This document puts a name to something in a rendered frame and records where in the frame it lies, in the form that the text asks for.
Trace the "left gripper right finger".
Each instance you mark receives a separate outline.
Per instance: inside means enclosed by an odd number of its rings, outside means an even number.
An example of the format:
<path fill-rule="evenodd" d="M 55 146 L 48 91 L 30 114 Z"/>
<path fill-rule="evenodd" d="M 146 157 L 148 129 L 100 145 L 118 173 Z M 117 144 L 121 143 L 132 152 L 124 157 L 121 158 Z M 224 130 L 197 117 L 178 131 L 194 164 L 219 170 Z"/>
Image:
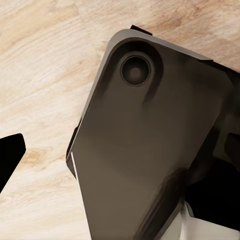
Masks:
<path fill-rule="evenodd" d="M 229 133 L 227 135 L 224 151 L 240 173 L 240 135 Z"/>

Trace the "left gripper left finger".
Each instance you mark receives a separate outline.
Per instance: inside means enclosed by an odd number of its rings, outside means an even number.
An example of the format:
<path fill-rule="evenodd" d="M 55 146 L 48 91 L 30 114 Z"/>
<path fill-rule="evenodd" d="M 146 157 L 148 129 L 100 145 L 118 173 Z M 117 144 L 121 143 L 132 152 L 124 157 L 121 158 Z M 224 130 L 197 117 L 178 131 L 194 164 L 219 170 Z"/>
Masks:
<path fill-rule="evenodd" d="M 0 193 L 26 153 L 22 133 L 0 138 Z"/>

